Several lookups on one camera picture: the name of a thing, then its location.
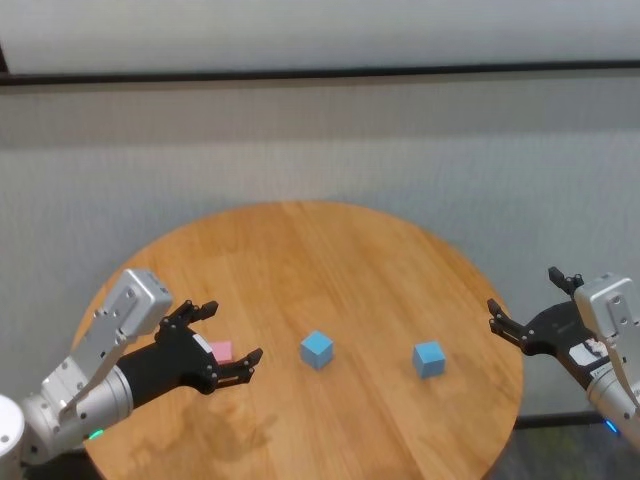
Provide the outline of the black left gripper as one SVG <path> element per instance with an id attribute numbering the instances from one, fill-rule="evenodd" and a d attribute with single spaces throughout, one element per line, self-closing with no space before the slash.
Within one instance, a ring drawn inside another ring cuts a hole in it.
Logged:
<path id="1" fill-rule="evenodd" d="M 162 319 L 153 343 L 117 362 L 129 384 L 134 405 L 145 405 L 179 387 L 210 395 L 216 388 L 251 381 L 263 356 L 261 348 L 240 360 L 220 365 L 188 328 L 194 322 L 213 317 L 218 306 L 216 301 L 195 305 L 186 300 Z"/>

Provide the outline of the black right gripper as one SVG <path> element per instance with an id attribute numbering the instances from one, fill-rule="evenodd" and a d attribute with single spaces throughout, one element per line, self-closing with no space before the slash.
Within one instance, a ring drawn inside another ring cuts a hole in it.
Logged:
<path id="1" fill-rule="evenodd" d="M 581 274 L 566 276 L 556 266 L 548 268 L 548 278 L 570 298 L 574 298 L 576 290 L 584 285 Z M 527 356 L 545 354 L 554 357 L 582 388 L 589 386 L 599 367 L 609 363 L 606 346 L 584 326 L 573 301 L 554 305 L 536 315 L 524 326 L 526 336 L 523 339 L 523 326 L 512 320 L 495 299 L 487 301 L 487 308 L 493 334 Z"/>

